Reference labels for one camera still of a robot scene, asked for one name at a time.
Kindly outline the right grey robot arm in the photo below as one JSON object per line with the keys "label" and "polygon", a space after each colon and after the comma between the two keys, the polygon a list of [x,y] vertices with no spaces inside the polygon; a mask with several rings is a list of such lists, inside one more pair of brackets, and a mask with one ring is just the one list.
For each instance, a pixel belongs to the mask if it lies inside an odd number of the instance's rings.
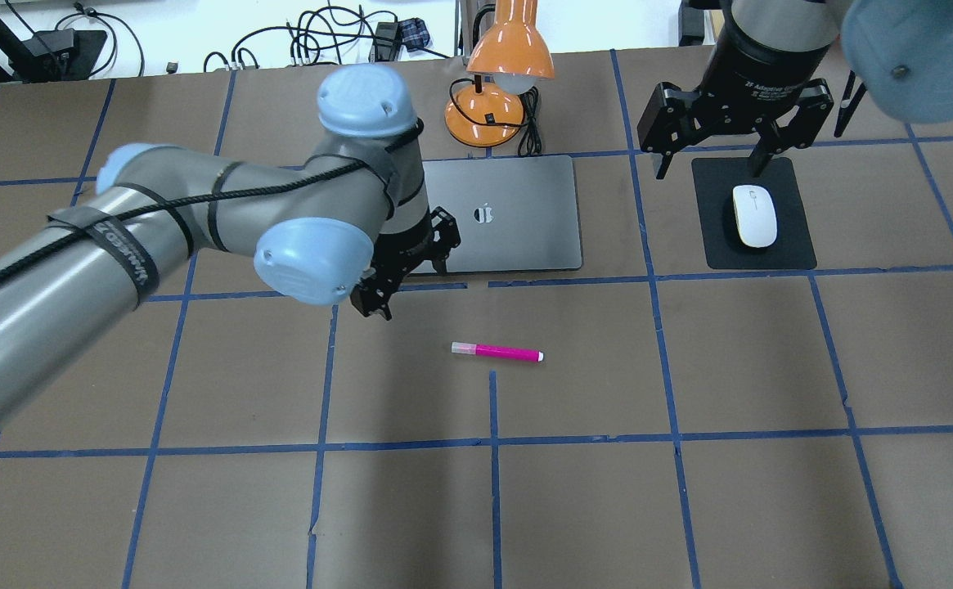
{"label": "right grey robot arm", "polygon": [[657,178],[709,137],[757,134],[748,170],[808,148],[835,105],[817,68],[838,43],[857,89],[840,98],[838,126],[870,96],[908,124],[953,120],[953,1],[694,1],[723,24],[696,89],[655,87],[637,125]]}

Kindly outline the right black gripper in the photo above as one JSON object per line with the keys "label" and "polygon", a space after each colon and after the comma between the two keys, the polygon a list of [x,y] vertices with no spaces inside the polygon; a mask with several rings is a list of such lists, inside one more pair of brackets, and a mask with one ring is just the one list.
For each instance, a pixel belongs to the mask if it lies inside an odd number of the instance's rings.
{"label": "right black gripper", "polygon": [[[834,106],[826,79],[812,79],[827,50],[775,49],[726,21],[696,90],[657,83],[638,120],[638,146],[652,155],[655,178],[663,180],[677,153],[708,137],[756,131],[748,158],[753,178],[775,155],[811,146]],[[791,120],[779,124],[793,108]]]}

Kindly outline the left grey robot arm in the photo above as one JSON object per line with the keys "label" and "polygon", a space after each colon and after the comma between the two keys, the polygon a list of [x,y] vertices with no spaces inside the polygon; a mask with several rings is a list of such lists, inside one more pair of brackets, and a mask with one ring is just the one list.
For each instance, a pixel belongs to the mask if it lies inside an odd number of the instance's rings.
{"label": "left grey robot arm", "polygon": [[0,258],[0,431],[198,250],[249,258],[279,294],[365,317],[391,318],[390,298],[421,264],[447,270],[460,228],[429,205],[405,79],[342,66],[316,104],[324,133],[300,170],[127,144],[102,165],[94,199],[50,213]]}

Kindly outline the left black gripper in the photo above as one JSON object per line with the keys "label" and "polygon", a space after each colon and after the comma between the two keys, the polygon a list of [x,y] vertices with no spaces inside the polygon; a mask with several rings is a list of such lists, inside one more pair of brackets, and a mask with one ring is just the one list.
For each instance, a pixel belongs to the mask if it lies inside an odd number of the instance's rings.
{"label": "left black gripper", "polygon": [[349,302],[361,316],[393,320],[389,301],[414,269],[429,262],[436,275],[446,275],[447,261],[461,245],[457,220],[445,209],[432,209],[404,232],[383,232],[375,242],[372,273],[350,291]]}

